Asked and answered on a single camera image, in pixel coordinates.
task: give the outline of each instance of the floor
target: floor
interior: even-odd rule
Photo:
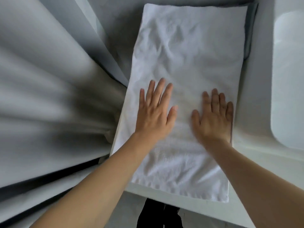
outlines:
[[[124,192],[105,228],[135,228],[146,198]],[[188,210],[178,212],[184,228],[241,228]]]
[[[158,5],[226,5],[252,0],[88,0],[105,29],[111,44],[124,63],[130,78],[132,53],[146,3]]]

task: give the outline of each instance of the black pants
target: black pants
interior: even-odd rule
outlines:
[[[147,199],[141,211],[136,228],[183,228],[177,214],[179,208]]]

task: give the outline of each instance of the person's left arm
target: person's left arm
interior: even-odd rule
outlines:
[[[135,133],[99,168],[68,192],[42,215],[31,228],[93,228],[104,227],[135,170],[158,140],[172,130],[177,107],[167,116],[173,86],[163,95],[165,79],[154,90],[151,81],[146,99],[139,94],[139,110]]]

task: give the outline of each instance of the bare skin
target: bare skin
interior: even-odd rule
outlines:
[[[167,114],[172,93],[165,80],[151,81],[146,98],[139,94],[136,129],[128,141],[98,169],[67,193],[31,227],[104,227],[129,179],[144,157],[171,132],[177,107]],[[260,167],[231,145],[233,105],[216,89],[203,93],[203,114],[192,113],[197,140],[225,172],[257,228],[304,227],[304,191]]]

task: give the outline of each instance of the white towel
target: white towel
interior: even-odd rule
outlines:
[[[116,152],[135,131],[139,90],[165,77],[178,105],[172,133],[146,156],[133,183],[193,198],[228,202],[228,179],[191,131],[202,92],[213,88],[237,102],[247,7],[175,7],[146,4],[134,47],[130,83],[116,132]]]

